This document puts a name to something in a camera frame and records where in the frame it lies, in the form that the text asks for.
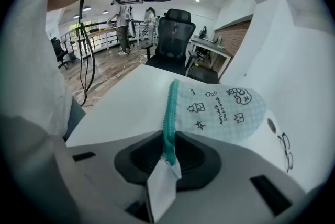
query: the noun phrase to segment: white paper tag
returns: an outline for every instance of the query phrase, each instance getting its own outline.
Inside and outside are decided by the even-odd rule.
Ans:
[[[176,199],[176,183],[181,178],[178,159],[171,167],[169,162],[160,158],[147,181],[151,215],[157,222]]]

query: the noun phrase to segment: black slot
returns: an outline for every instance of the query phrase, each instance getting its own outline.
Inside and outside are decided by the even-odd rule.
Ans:
[[[292,205],[266,176],[252,177],[250,181],[269,206],[274,216],[278,216]]]
[[[84,152],[81,154],[73,155],[72,158],[75,162],[78,162],[78,161],[82,161],[82,160],[85,160],[85,159],[88,159],[94,156],[95,154],[92,151],[90,151],[90,152]]]

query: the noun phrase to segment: black recessed opening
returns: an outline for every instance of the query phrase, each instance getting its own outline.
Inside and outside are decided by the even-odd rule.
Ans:
[[[121,150],[114,159],[116,170],[127,182],[145,186],[163,153],[162,141],[159,131]],[[203,188],[219,173],[221,158],[213,148],[181,132],[176,132],[175,146],[182,172],[177,191]]]
[[[88,159],[94,156],[95,156],[95,153],[92,151],[89,151],[89,152],[84,152],[81,154],[73,155],[72,158],[75,162],[79,162],[79,161],[83,161],[85,159]]]
[[[274,216],[278,216],[292,205],[265,175],[252,177],[250,181],[262,196]]]
[[[274,134],[277,133],[276,125],[274,124],[274,122],[273,122],[270,118],[267,119],[267,125],[269,126],[270,130],[271,130]]]

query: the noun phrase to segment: black mesh chair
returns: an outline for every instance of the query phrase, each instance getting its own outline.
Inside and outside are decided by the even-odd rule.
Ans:
[[[61,47],[61,43],[60,40],[56,40],[56,38],[53,38],[51,40],[53,49],[54,49],[54,53],[56,54],[57,57],[57,62],[61,62],[61,64],[58,66],[58,69],[62,66],[64,66],[66,69],[68,69],[68,67],[66,65],[68,65],[68,61],[64,61],[63,58],[66,56],[66,54],[68,53],[67,50],[63,50]]]
[[[185,75],[186,47],[195,25],[191,22],[191,14],[187,11],[170,9],[166,17],[159,20],[159,40],[155,55],[150,58],[150,47],[147,50],[148,61],[146,65],[162,70]]]

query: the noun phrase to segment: black cable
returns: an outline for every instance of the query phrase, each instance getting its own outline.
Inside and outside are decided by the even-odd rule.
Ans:
[[[79,38],[78,44],[79,44],[79,50],[80,50],[80,56],[81,56],[81,61],[80,61],[80,81],[81,81],[81,84],[82,84],[82,87],[83,87],[83,90],[84,90],[84,95],[85,95],[84,96],[84,101],[82,102],[81,106],[83,106],[85,104],[86,100],[87,100],[87,91],[91,87],[91,85],[93,83],[93,80],[94,80],[94,75],[95,75],[95,56],[94,56],[93,49],[92,49],[92,46],[91,46],[91,43],[90,43],[90,39],[89,39],[89,37],[88,37],[88,35],[86,33],[85,26],[81,22],[82,18],[83,18],[84,1],[85,0],[80,0],[80,3],[79,3],[79,18],[78,18],[78,32],[77,32],[77,36],[79,37],[79,29],[80,29],[81,35],[84,36],[84,38],[85,38],[85,40],[87,42],[87,46],[89,48],[89,51],[91,53],[93,68],[92,68],[91,80],[90,80],[90,83],[87,86],[88,56],[87,56],[86,44],[84,43],[84,50],[85,50],[86,58],[87,58],[86,59],[86,73],[85,73],[85,86],[84,86],[84,83],[83,83],[83,80],[82,80],[82,50],[81,50],[81,41],[80,41],[80,38]]]

